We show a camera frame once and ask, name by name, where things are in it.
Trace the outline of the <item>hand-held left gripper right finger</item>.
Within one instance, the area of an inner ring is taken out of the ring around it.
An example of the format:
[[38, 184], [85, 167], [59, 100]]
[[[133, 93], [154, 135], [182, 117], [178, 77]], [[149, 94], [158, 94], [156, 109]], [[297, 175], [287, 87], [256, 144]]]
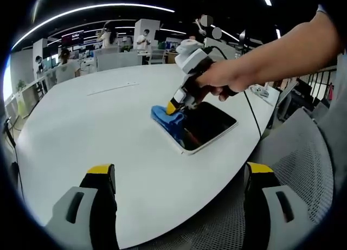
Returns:
[[308, 206], [267, 165], [247, 162], [243, 249], [294, 249], [312, 230]]

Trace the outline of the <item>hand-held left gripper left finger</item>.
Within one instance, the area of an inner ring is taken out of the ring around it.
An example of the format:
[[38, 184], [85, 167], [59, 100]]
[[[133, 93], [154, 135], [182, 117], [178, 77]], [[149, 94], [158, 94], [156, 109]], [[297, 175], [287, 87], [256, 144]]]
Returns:
[[90, 168], [53, 206], [45, 229], [63, 249], [118, 249], [115, 168]]

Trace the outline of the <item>person's right hand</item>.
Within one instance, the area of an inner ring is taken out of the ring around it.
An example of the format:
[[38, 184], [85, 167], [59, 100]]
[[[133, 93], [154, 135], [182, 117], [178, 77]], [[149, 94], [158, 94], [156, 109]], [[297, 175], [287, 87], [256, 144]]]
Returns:
[[210, 93], [225, 101], [230, 95], [224, 91], [227, 86], [233, 92], [244, 91], [251, 83], [253, 70], [241, 60], [224, 60], [213, 63], [196, 79], [200, 87], [210, 86]]

